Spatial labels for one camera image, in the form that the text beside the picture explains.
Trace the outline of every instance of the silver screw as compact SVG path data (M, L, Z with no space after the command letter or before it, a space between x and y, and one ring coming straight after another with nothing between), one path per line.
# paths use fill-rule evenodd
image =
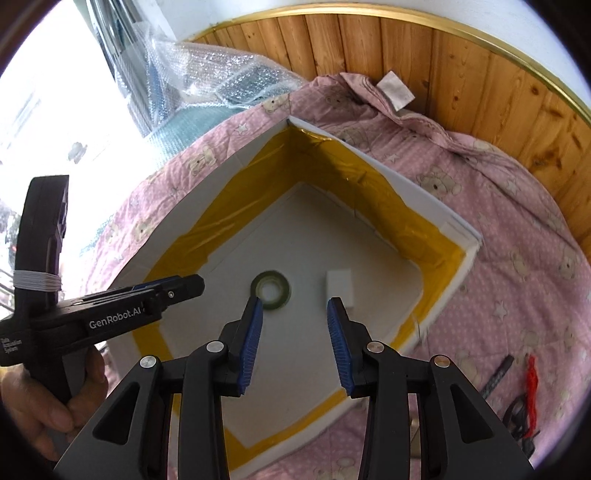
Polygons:
M213 342L209 342L207 344L207 351L211 353L218 353L223 350L223 343L219 342L218 340L214 340Z
M382 353L384 351L384 344L381 342L369 342L367 349L372 353Z
M156 365L156 358L152 355L145 356L139 361L139 364L143 368L152 368L154 365Z
M452 361L445 355L437 355L433 362L440 368L447 368L452 364Z

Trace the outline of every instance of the yellow tape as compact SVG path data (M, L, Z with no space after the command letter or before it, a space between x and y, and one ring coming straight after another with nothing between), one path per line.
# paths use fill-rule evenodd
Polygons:
M191 230L176 239L157 261L146 281L171 275L190 275L208 256L298 182L331 192L363 215L423 274L424 291L411 316L392 341L394 348L415 332L451 282L465 253L437 227L408 208L381 173L338 141L288 127L271 138L256 157L238 172ZM172 358L156 324L134 331L142 355ZM234 470L272 446L318 420L345 399L338 392L287 429L251 447L225 430L228 466Z

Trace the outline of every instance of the person's hand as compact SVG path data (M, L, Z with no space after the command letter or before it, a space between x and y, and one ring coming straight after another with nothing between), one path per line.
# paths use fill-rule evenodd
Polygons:
M107 395L105 362L96 348L86 355L86 381L77 396L65 406L43 385L17 365L11 368L0 383L0 398L23 436L48 460L60 459L46 430L66 434L71 442L92 417Z

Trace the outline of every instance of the red yarn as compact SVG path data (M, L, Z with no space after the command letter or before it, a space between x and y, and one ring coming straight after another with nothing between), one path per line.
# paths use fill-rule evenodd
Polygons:
M532 437L538 424L538 411L535 408L535 395L538 391L538 373L535 370L535 357L529 355L527 359L527 375L525 377L527 387L527 417L530 428L524 438Z

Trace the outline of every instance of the wooden wall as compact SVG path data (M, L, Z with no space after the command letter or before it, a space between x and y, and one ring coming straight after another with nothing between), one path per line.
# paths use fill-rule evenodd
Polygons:
M393 70L409 108L515 157L554 196L591 259L591 128L545 84L455 35L400 20L314 14L221 28L196 41L265 55L307 79Z

